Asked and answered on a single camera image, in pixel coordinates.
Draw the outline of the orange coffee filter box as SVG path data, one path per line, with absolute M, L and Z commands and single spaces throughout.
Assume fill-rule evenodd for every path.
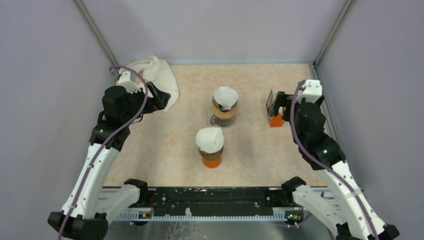
M 283 91 L 278 91 L 274 95 L 273 90 L 270 91 L 267 101 L 266 101 L 266 111 L 269 126 L 271 128 L 282 127 L 285 120 L 283 119 L 283 113 L 285 108 L 286 93 Z

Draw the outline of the white paper coffee filter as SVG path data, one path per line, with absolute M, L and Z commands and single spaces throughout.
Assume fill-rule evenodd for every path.
M 227 87 L 220 86 L 213 94 L 213 98 L 215 98 L 220 104 L 228 104 L 232 105 L 239 99 L 239 94 L 236 90 Z

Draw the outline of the clear glass dripper cone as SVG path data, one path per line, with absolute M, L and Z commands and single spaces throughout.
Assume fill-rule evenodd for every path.
M 218 109 L 220 112 L 229 112 L 234 109 L 238 104 L 238 101 L 234 102 L 232 105 L 228 105 L 227 103 L 221 104 L 215 98 L 212 99 L 212 105 Z

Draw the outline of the orange glass flask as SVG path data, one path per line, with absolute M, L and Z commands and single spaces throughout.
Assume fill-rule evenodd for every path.
M 213 168 L 217 168 L 222 162 L 222 157 L 218 157 L 214 160 L 208 160 L 205 158 L 202 158 L 202 163 L 205 167 L 213 169 Z

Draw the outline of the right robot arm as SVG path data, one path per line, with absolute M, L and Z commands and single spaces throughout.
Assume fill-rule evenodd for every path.
M 321 111 L 323 95 L 305 96 L 277 92 L 269 94 L 266 109 L 270 124 L 289 123 L 293 141 L 302 158 L 325 181 L 338 207 L 312 191 L 296 176 L 282 187 L 281 199 L 287 206 L 300 205 L 314 215 L 337 240 L 394 240 L 398 228 L 385 223 L 368 203 L 356 183 L 339 144 L 325 132 L 326 117 Z

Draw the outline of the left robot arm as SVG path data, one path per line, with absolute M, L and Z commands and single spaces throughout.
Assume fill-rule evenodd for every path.
M 110 223 L 127 207 L 144 207 L 150 193 L 146 182 L 129 179 L 105 201 L 99 196 L 112 163 L 130 135 L 134 120 L 145 114 L 162 111 L 171 94 L 148 82 L 146 90 L 127 90 L 116 85 L 105 90 L 103 110 L 91 132 L 85 163 L 77 182 L 60 211 L 52 211 L 48 224 L 58 232 L 58 239 L 102 240 Z

